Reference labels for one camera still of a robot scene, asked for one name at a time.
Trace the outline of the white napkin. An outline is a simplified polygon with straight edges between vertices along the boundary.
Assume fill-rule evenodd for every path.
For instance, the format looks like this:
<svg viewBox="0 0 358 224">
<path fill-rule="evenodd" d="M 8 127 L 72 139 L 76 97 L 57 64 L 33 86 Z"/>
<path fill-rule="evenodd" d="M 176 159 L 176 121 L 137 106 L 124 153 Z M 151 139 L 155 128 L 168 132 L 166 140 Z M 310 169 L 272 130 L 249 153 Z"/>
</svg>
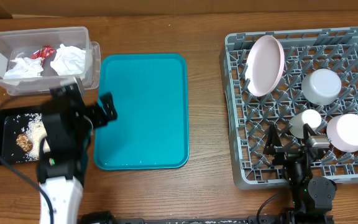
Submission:
<svg viewBox="0 0 358 224">
<path fill-rule="evenodd" d="M 79 75 L 84 72 L 85 65 L 86 50 L 64 44 L 60 44 L 55 58 L 50 62 L 58 75 Z"/>
</svg>

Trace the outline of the pale green cup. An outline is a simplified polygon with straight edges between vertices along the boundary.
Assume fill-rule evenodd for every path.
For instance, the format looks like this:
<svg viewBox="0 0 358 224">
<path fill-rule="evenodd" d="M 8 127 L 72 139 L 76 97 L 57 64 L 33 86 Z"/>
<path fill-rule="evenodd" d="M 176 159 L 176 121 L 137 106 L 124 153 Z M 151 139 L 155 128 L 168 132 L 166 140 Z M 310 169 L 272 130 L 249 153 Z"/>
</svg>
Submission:
<svg viewBox="0 0 358 224">
<path fill-rule="evenodd" d="M 304 110 L 289 120 L 291 124 L 290 132 L 296 138 L 303 138 L 304 124 L 308 124 L 314 131 L 321 124 L 321 121 L 321 115 L 316 110 Z"/>
</svg>

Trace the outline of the small white tissue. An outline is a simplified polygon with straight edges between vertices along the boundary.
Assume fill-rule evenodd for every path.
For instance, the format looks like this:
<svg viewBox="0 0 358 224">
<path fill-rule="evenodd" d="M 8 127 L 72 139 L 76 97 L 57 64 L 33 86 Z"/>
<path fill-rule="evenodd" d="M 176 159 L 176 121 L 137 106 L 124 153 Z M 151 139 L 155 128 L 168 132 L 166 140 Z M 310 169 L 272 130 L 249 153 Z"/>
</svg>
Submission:
<svg viewBox="0 0 358 224">
<path fill-rule="evenodd" d="M 44 70 L 41 58 L 15 58 L 11 62 L 14 62 L 15 66 L 4 74 L 3 79 L 35 78 L 39 77 Z"/>
</svg>

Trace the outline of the pink bowl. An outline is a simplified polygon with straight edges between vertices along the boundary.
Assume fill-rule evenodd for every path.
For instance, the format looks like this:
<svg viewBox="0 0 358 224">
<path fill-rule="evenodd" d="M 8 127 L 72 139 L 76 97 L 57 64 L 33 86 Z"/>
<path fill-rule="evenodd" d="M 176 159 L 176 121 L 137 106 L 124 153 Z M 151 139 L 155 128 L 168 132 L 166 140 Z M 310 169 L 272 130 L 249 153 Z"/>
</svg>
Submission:
<svg viewBox="0 0 358 224">
<path fill-rule="evenodd" d="M 326 128 L 331 144 L 342 152 L 358 151 L 358 115 L 335 116 Z"/>
</svg>

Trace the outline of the brown food chunk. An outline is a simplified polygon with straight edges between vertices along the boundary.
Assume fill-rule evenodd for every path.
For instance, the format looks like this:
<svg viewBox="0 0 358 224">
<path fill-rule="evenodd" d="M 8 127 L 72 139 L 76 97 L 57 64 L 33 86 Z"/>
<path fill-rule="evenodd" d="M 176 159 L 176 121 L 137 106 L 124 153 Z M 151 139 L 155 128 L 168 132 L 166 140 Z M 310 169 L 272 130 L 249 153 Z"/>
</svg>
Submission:
<svg viewBox="0 0 358 224">
<path fill-rule="evenodd" d="M 24 151 L 30 152 L 33 148 L 32 141 L 25 135 L 19 134 L 16 139 L 16 144 Z"/>
</svg>

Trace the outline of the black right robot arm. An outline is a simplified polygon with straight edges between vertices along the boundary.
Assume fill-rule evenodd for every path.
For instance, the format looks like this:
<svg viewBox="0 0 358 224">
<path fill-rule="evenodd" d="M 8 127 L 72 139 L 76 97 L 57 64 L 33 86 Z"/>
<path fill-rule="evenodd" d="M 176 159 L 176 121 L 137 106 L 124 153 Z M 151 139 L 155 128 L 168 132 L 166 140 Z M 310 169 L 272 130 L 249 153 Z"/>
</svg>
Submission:
<svg viewBox="0 0 358 224">
<path fill-rule="evenodd" d="M 264 154 L 273 156 L 273 165 L 282 166 L 282 176 L 288 189 L 267 199 L 258 209 L 256 221 L 262 221 L 262 209 L 273 199 L 290 192 L 292 208 L 285 208 L 274 218 L 274 223 L 333 223 L 327 213 L 333 208 L 337 185 L 325 177 L 313 175 L 312 163 L 322 159 L 329 149 L 326 136 L 316 134 L 308 124 L 303 125 L 303 140 L 299 147 L 283 146 L 277 129 L 268 129 Z"/>
</svg>

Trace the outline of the red wrapper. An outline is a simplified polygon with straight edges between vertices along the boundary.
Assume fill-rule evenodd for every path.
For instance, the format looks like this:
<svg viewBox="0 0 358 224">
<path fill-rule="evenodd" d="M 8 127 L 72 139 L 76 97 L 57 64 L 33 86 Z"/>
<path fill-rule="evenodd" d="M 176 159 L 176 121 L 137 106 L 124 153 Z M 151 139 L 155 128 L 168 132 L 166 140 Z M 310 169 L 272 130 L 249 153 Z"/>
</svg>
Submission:
<svg viewBox="0 0 358 224">
<path fill-rule="evenodd" d="M 42 60 L 45 60 L 47 57 L 55 53 L 55 49 L 52 48 L 50 45 L 43 46 L 40 50 L 34 52 L 30 58 L 31 59 L 37 59 L 41 58 Z"/>
</svg>

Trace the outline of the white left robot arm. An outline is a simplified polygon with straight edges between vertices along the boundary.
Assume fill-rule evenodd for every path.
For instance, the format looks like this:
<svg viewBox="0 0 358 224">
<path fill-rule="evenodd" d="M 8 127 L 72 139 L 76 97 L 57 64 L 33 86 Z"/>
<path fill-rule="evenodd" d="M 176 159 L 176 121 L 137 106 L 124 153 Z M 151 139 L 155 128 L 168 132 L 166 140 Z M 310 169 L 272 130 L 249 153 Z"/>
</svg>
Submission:
<svg viewBox="0 0 358 224">
<path fill-rule="evenodd" d="M 94 129 L 117 119 L 111 93 L 85 105 L 79 90 L 52 90 L 42 104 L 47 135 L 40 142 L 37 180 L 43 190 L 41 223 L 76 223 Z"/>
</svg>

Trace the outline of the pink plate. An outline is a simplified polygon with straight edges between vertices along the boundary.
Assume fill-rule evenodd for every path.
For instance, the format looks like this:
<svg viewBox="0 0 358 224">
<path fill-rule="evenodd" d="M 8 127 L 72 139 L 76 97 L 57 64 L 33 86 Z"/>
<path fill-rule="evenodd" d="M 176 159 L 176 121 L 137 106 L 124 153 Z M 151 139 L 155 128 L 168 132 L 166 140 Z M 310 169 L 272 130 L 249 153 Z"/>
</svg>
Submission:
<svg viewBox="0 0 358 224">
<path fill-rule="evenodd" d="M 259 38 L 246 64 L 245 78 L 250 80 L 248 91 L 257 97 L 271 93 L 283 75 L 285 56 L 281 43 L 271 35 Z"/>
</svg>

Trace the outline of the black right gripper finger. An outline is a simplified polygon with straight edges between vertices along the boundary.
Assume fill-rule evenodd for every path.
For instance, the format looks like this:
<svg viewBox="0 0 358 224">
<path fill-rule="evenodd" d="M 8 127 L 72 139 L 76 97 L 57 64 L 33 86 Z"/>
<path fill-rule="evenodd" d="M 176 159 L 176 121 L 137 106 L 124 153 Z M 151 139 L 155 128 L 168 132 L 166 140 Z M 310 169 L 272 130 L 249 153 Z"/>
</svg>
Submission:
<svg viewBox="0 0 358 224">
<path fill-rule="evenodd" d="M 268 129 L 267 141 L 264 147 L 264 154 L 276 154 L 278 149 L 282 148 L 280 137 L 278 136 L 276 126 L 271 124 Z"/>
<path fill-rule="evenodd" d="M 310 137 L 310 136 L 315 136 L 316 133 L 315 131 L 310 127 L 310 125 L 308 123 L 303 125 L 303 136 L 304 137 Z"/>
</svg>

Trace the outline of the grey bowl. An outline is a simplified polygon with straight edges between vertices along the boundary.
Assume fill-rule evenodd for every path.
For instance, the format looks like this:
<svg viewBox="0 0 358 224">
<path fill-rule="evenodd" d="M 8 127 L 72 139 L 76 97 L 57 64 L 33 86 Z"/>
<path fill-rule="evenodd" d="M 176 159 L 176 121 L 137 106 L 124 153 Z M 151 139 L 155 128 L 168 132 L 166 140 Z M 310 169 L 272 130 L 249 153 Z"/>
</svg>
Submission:
<svg viewBox="0 0 358 224">
<path fill-rule="evenodd" d="M 301 89 L 305 98 L 315 105 L 329 105 L 333 103 L 342 83 L 338 74 L 322 68 L 304 77 Z"/>
</svg>

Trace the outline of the pile of rice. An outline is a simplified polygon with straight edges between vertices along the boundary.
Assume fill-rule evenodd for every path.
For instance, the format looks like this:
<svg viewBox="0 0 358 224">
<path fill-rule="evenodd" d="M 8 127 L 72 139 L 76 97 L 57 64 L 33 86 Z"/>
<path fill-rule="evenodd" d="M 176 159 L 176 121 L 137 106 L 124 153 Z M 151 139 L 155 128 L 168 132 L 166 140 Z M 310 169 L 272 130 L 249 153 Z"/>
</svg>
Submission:
<svg viewBox="0 0 358 224">
<path fill-rule="evenodd" d="M 19 114 L 9 118 L 8 121 L 12 121 L 13 124 L 19 128 L 17 131 L 13 132 L 15 144 L 19 134 L 25 134 L 33 143 L 33 148 L 30 152 L 24 152 L 18 145 L 16 145 L 24 153 L 24 161 L 30 162 L 39 160 L 41 140 L 47 136 L 47 132 L 42 122 L 42 114 Z"/>
</svg>

